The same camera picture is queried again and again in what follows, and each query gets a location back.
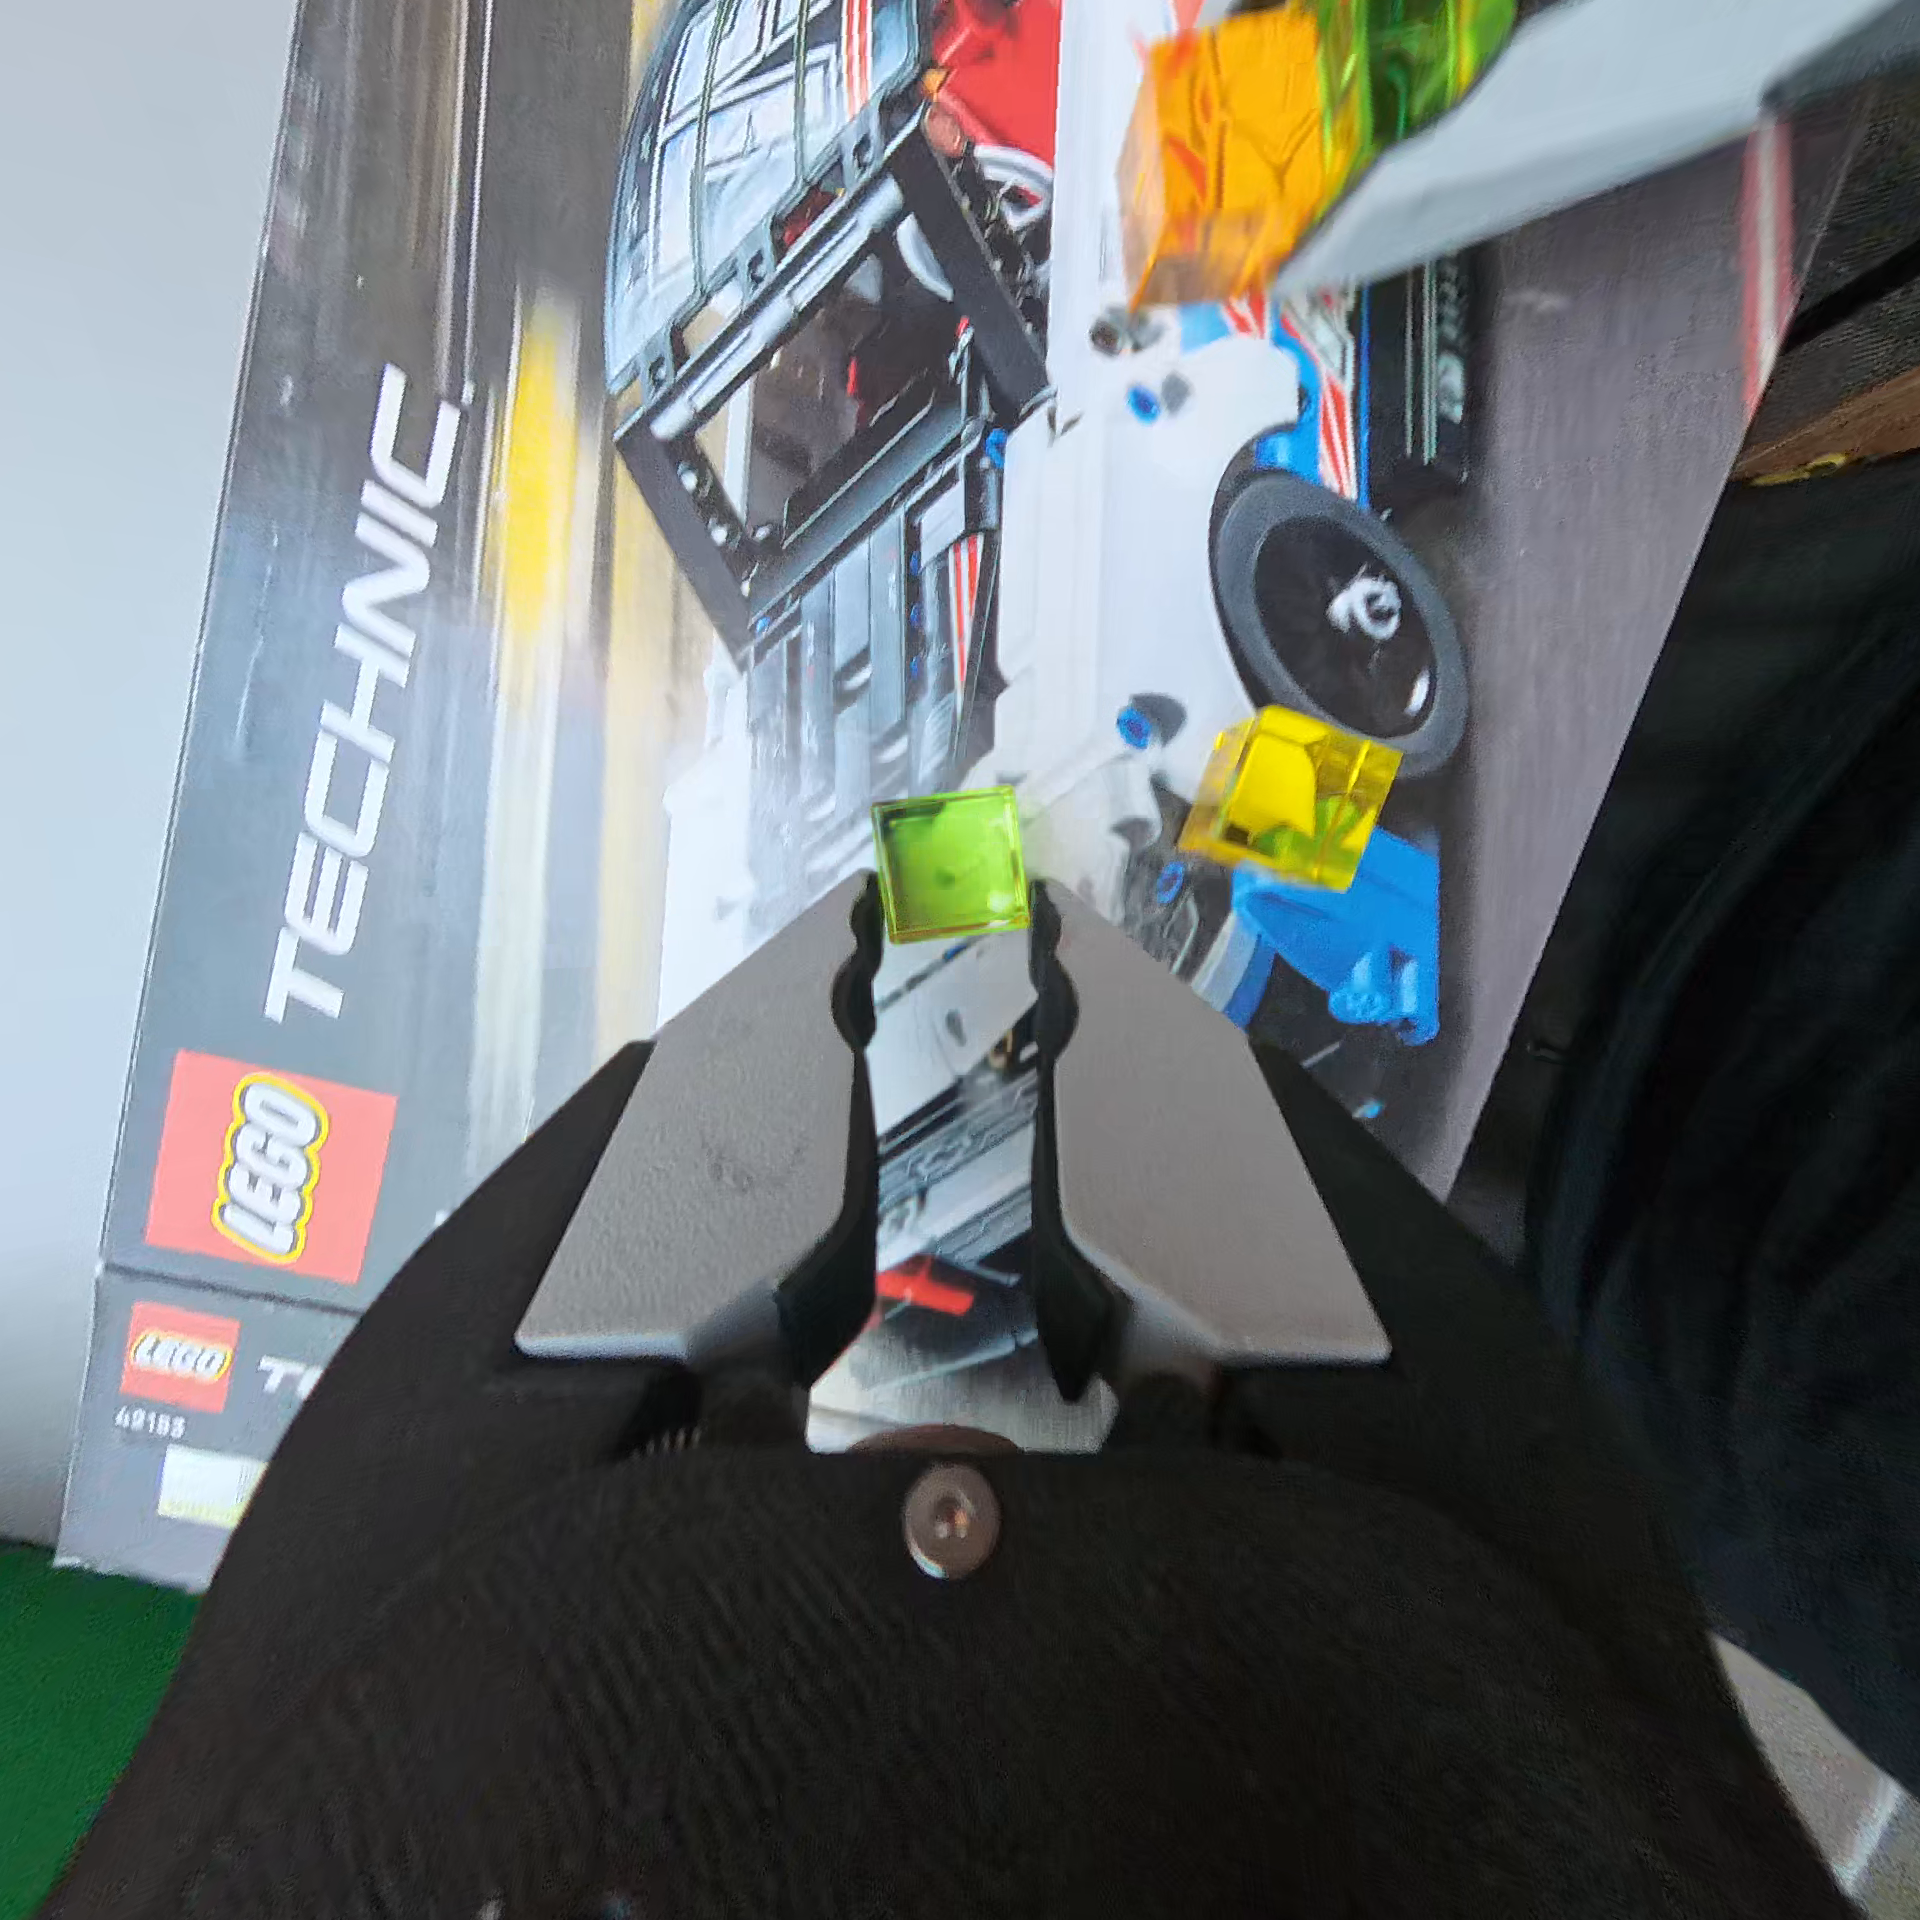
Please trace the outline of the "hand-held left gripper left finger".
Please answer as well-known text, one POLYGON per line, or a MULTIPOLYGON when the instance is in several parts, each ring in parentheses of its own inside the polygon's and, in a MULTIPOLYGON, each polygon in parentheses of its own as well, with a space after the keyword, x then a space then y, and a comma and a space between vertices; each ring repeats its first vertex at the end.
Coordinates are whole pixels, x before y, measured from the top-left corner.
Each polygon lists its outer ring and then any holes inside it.
POLYGON ((519 1354, 828 1373, 875 1308, 881 956, 854 874, 659 1028, 519 1354))

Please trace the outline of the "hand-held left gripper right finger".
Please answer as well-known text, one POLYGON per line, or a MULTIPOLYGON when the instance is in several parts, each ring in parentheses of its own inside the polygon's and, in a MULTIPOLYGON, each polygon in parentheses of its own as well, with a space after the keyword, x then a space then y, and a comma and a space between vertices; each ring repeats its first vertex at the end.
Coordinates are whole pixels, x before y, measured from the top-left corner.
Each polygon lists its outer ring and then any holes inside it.
POLYGON ((1072 889, 1031 889, 1031 1289, 1052 1385, 1212 1393, 1390 1336, 1252 1044, 1072 889))

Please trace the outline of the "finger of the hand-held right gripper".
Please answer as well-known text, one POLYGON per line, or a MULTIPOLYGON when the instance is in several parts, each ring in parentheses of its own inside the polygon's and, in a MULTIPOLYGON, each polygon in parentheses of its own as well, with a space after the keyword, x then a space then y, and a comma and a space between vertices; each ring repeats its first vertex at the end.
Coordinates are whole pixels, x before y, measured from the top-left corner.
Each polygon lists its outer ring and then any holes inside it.
POLYGON ((1374 284, 1914 60, 1916 4, 1552 4, 1454 109, 1378 157, 1273 288, 1374 284))

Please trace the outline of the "green transparent cube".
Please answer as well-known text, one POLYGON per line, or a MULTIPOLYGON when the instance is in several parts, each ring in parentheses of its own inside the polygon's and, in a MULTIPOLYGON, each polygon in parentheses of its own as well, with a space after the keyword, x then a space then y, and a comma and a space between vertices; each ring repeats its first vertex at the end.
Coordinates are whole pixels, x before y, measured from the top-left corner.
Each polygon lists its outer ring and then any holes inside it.
POLYGON ((1452 110, 1500 58, 1516 3, 1312 3, 1327 150, 1378 157, 1452 110))

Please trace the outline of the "orange transparent cube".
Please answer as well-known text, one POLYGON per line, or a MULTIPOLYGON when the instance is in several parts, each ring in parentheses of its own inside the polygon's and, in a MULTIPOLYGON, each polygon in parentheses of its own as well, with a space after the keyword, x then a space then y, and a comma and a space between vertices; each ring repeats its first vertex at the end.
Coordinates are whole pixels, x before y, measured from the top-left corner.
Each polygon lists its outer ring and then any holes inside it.
POLYGON ((1115 174, 1130 306, 1270 288, 1370 157, 1357 4, 1259 4, 1152 43, 1115 174))

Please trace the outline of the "lime transparent cube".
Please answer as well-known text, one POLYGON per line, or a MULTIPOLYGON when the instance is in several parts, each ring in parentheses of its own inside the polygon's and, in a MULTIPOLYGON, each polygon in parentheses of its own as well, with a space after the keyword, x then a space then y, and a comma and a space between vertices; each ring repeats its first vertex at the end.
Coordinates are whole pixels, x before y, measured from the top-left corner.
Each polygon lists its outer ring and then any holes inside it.
POLYGON ((881 800, 870 818, 891 945, 1028 930, 1020 813, 1008 784, 881 800))

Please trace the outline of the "yellow transparent cube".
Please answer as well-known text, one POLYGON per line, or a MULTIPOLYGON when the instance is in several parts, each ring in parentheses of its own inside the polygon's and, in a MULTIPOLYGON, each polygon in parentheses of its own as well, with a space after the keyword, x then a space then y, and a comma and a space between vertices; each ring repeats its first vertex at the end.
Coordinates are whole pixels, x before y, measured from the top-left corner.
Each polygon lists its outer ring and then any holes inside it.
POLYGON ((1264 706, 1215 735, 1178 853, 1347 894, 1402 764, 1401 748, 1264 706))

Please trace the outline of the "person's dark clothing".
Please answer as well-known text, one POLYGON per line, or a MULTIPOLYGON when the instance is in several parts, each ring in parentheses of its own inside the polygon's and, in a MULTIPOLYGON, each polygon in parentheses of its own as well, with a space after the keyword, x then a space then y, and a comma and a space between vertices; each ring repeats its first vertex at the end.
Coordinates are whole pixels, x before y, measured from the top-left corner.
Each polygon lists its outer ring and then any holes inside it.
POLYGON ((1914 1792, 1914 453, 1721 500, 1452 1206, 1713 1627, 1914 1792))

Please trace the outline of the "toy car set box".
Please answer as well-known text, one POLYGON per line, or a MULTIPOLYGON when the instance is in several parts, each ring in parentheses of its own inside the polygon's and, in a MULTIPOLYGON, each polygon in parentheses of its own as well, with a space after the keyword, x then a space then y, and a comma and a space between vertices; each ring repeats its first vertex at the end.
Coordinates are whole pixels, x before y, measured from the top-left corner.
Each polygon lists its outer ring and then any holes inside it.
POLYGON ((618 1044, 1008 784, 1447 1191, 1794 306, 1804 109, 1374 284, 1131 310, 1229 4, 302 4, 70 1568, 198 1593, 401 1261, 618 1044), (1215 735, 1404 753, 1347 894, 1215 735))

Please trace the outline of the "green mat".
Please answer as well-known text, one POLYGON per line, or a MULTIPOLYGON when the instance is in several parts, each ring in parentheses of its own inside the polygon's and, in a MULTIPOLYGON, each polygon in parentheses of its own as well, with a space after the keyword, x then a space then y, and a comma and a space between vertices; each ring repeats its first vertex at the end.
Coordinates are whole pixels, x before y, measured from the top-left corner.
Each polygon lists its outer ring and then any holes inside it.
POLYGON ((2 1548, 2 1915, 54 1889, 166 1692, 198 1599, 2 1548))

